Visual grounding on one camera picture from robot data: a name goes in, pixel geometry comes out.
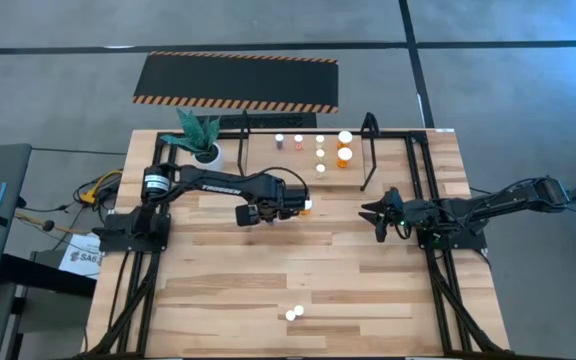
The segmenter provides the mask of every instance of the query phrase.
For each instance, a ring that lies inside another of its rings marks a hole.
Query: black mat
[[[133,102],[336,113],[337,60],[152,52],[144,64]]]
[[[205,120],[208,116],[197,116]],[[242,115],[222,115],[219,127],[222,129],[241,129]],[[248,114],[248,124],[253,129],[298,129],[317,127],[317,114],[291,113],[291,114]]]

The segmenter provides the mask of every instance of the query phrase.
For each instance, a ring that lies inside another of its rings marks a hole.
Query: potted plant
[[[219,119],[211,120],[210,117],[199,121],[191,112],[188,114],[177,109],[181,127],[184,129],[184,137],[164,135],[161,139],[170,145],[179,146],[190,152],[195,160],[195,166],[201,169],[220,171],[223,167],[223,155],[219,144],[215,142],[219,136]]]

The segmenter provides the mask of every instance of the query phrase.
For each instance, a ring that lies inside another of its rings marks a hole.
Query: small cup
[[[323,151],[322,149],[319,149],[319,150],[315,151],[315,155],[317,155],[317,164],[323,164],[324,163],[324,156],[326,156],[326,152]]]
[[[324,177],[324,173],[326,172],[326,165],[319,164],[315,166],[315,170],[317,170],[317,179],[321,179]]]
[[[315,142],[317,143],[317,150],[324,148],[324,136],[323,135],[317,135],[315,137]]]
[[[352,134],[350,133],[350,131],[344,130],[339,133],[337,139],[338,139],[337,149],[348,147],[348,145],[350,145],[350,142],[352,141]]]
[[[295,135],[295,149],[301,150],[304,148],[304,137],[301,135]]]
[[[349,148],[341,148],[337,151],[337,166],[340,168],[347,168],[350,159],[352,159],[352,150]]]
[[[275,135],[275,144],[277,144],[277,150],[284,148],[284,136],[282,134]]]

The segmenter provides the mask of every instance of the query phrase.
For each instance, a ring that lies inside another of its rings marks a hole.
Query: white pot
[[[221,147],[217,143],[213,143],[217,148],[217,157],[209,162],[209,163],[202,163],[195,158],[195,155],[192,155],[192,159],[195,162],[195,166],[200,169],[211,170],[211,171],[221,171],[224,168],[224,155],[221,151]]]

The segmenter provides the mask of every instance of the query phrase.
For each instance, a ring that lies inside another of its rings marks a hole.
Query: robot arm
[[[175,178],[178,181],[171,186],[170,179]],[[93,229],[101,240],[101,250],[165,249],[171,223],[168,204],[194,190],[245,199],[248,204],[235,208],[239,226],[256,225],[262,220],[272,222],[276,218],[289,219],[303,210],[309,199],[305,184],[303,187],[289,187],[282,179],[263,171],[239,176],[201,170],[192,165],[153,165],[144,170],[141,205],[129,214],[109,215],[103,228]]]
[[[384,197],[362,208],[359,215],[375,225],[378,242],[386,238],[387,227],[395,226],[400,237],[408,238],[412,228],[440,234],[445,239],[468,229],[478,233],[488,219],[522,210],[561,212],[570,199],[561,183],[545,177],[513,183],[501,191],[471,199],[433,199],[403,202],[399,191],[390,188]],[[397,226],[404,228],[403,234]]]

